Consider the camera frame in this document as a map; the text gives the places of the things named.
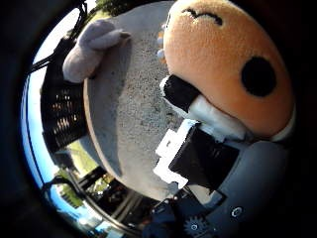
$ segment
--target screw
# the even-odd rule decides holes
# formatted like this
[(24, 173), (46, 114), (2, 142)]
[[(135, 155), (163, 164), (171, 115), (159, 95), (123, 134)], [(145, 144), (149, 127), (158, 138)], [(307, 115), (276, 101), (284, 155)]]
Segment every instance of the screw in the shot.
[(192, 225), (190, 226), (190, 228), (191, 228), (192, 230), (197, 230), (197, 229), (198, 229), (198, 225), (192, 224)]
[(236, 208), (234, 208), (231, 212), (232, 217), (237, 218), (238, 216), (240, 216), (243, 212), (242, 207), (238, 206)]

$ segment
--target black fabric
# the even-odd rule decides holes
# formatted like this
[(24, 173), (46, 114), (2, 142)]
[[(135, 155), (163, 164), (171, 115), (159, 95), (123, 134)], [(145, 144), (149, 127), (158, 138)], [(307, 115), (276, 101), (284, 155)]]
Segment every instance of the black fabric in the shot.
[(216, 142), (213, 137), (193, 127), (169, 169), (198, 184), (216, 189), (232, 168), (239, 151)]
[(188, 112), (190, 104), (199, 95), (199, 90), (176, 75), (171, 75), (164, 85), (165, 99)]
[(268, 96), (276, 87), (274, 69), (260, 57), (253, 57), (245, 64), (241, 80), (246, 90), (255, 96)]
[(193, 17), (193, 18), (199, 18), (199, 17), (204, 17), (204, 16), (207, 16), (207, 17), (210, 17), (210, 18), (212, 18), (212, 19), (214, 19), (215, 20), (215, 23), (217, 24), (217, 25), (219, 25), (219, 26), (222, 26), (222, 19), (221, 19), (221, 17), (219, 17), (218, 15), (216, 15), (216, 14), (214, 14), (214, 13), (208, 13), (208, 12), (204, 12), (204, 13), (196, 13), (196, 11), (195, 10), (193, 10), (193, 9), (186, 9), (186, 10), (184, 10), (184, 11), (182, 11), (182, 12), (188, 12), (188, 13), (190, 13), (190, 15)]

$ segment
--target green grass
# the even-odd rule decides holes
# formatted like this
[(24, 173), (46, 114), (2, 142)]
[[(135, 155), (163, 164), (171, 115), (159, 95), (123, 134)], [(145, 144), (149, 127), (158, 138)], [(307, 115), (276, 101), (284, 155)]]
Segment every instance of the green grass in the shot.
[(71, 152), (73, 163), (81, 176), (87, 175), (98, 166), (97, 163), (84, 150), (79, 141), (69, 144), (67, 148)]

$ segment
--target blue sky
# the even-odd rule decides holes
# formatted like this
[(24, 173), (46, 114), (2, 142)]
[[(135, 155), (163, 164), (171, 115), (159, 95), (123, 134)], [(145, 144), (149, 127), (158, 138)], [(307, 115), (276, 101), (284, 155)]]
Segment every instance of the blue sky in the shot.
[[(86, 2), (88, 4), (88, 11), (90, 11), (95, 6), (95, 0), (87, 0)], [(74, 9), (56, 25), (56, 27), (48, 35), (48, 37), (45, 39), (42, 46), (40, 47), (39, 51), (37, 52), (34, 62), (37, 62), (49, 56), (53, 52), (59, 40), (66, 34), (67, 31), (72, 29), (72, 27), (76, 23), (78, 14), (79, 11), (77, 9)], [(57, 170), (57, 167), (53, 164), (53, 161), (51, 160), (50, 153), (47, 150), (44, 138), (42, 136), (43, 125), (41, 119), (40, 91), (44, 82), (45, 73), (46, 68), (42, 68), (36, 72), (33, 72), (29, 77), (27, 120), (30, 128), (32, 145), (29, 144), (29, 140), (26, 134), (27, 124), (22, 122), (22, 134), (26, 158), (28, 160), (31, 172), (34, 175), (35, 181), (39, 187), (42, 186), (42, 182), (37, 173), (30, 147), (32, 147), (34, 150), (34, 154), (44, 182), (52, 180), (53, 174)], [(26, 118), (26, 107), (22, 107), (22, 117)], [(76, 217), (74, 218), (89, 218), (91, 216), (96, 216), (96, 214), (93, 214), (93, 211), (89, 209), (89, 206), (87, 204), (77, 209), (71, 207), (58, 195), (55, 188), (52, 189), (52, 199), (58, 209), (76, 214)]]

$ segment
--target black plush eye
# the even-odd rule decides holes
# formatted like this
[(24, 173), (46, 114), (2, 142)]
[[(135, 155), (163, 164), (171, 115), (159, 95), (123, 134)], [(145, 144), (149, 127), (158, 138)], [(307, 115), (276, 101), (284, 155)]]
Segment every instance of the black plush eye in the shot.
[(268, 96), (276, 87), (274, 69), (266, 59), (253, 57), (242, 70), (242, 84), (254, 96)]

